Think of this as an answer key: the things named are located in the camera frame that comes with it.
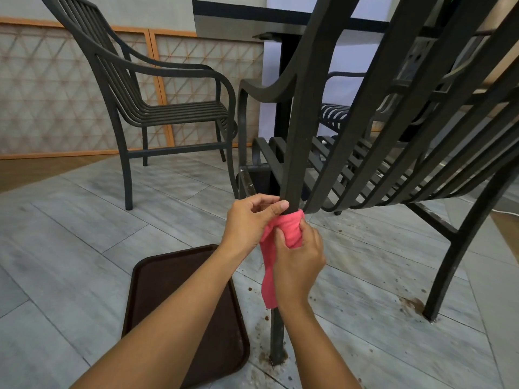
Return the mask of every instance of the table top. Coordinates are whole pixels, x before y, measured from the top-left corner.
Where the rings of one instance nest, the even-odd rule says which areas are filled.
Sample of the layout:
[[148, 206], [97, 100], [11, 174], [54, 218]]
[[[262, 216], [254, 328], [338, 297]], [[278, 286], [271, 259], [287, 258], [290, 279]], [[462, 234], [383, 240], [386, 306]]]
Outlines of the table top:
[[[297, 34], [305, 31], [311, 13], [258, 6], [193, 0], [197, 36], [200, 38], [261, 42], [265, 33]], [[349, 18], [338, 45], [380, 43], [389, 22]], [[424, 27], [421, 36], [438, 38], [441, 30]]]

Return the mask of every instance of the hand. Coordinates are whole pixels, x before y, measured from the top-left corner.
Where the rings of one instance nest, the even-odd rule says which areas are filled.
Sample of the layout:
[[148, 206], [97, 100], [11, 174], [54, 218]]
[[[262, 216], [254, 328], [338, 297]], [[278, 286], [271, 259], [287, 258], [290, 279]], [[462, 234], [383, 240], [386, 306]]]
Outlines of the hand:
[[280, 201], [279, 196], [264, 194], [235, 201], [227, 212], [220, 246], [237, 254], [241, 260], [245, 259], [260, 242], [269, 221], [288, 207], [288, 201]]
[[301, 220], [300, 229], [302, 246], [299, 248], [288, 248], [283, 231], [276, 229], [274, 286], [281, 311], [286, 311], [287, 308], [306, 308], [310, 289], [326, 264], [319, 232], [304, 219]]

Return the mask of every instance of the gray tile floor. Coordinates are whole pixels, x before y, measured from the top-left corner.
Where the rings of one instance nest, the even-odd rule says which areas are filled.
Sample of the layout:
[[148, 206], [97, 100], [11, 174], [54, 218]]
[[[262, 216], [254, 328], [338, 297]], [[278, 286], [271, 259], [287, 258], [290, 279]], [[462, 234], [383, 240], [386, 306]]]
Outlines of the gray tile floor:
[[[138, 261], [220, 241], [234, 197], [218, 152], [135, 160], [132, 175], [130, 212], [118, 158], [0, 194], [0, 388], [68, 387], [119, 339]], [[429, 206], [455, 226], [470, 209]], [[441, 235], [402, 205], [310, 221], [328, 259], [310, 302], [364, 388], [517, 387], [519, 265], [490, 219], [433, 325], [410, 301], [429, 294]], [[266, 362], [261, 253], [233, 278], [251, 355], [206, 388], [301, 387], [288, 338], [288, 360]]]

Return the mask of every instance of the cleaning rag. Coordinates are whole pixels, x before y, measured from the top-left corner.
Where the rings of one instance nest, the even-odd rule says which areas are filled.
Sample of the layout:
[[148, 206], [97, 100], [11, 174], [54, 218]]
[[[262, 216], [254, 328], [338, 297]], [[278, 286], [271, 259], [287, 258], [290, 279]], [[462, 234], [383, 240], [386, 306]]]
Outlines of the cleaning rag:
[[285, 243], [288, 248], [301, 247], [302, 235], [299, 224], [304, 217], [305, 213], [303, 213], [302, 210], [284, 216], [278, 216], [268, 223], [263, 232], [263, 236], [259, 242], [263, 254], [263, 262], [265, 264], [265, 277], [263, 277], [261, 294], [265, 302], [265, 307], [267, 308], [276, 308], [278, 306], [273, 273], [274, 263], [276, 262], [276, 245], [274, 244], [276, 227], [283, 231]]

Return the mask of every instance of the brown tray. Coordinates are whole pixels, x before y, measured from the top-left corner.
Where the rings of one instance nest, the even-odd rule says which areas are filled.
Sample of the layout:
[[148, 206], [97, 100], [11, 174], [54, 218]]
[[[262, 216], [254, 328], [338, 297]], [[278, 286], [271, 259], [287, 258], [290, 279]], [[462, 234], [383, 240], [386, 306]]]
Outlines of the brown tray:
[[[122, 336], [178, 289], [217, 245], [145, 258], [133, 268]], [[241, 369], [250, 343], [232, 279], [218, 301], [181, 388], [199, 386]]]

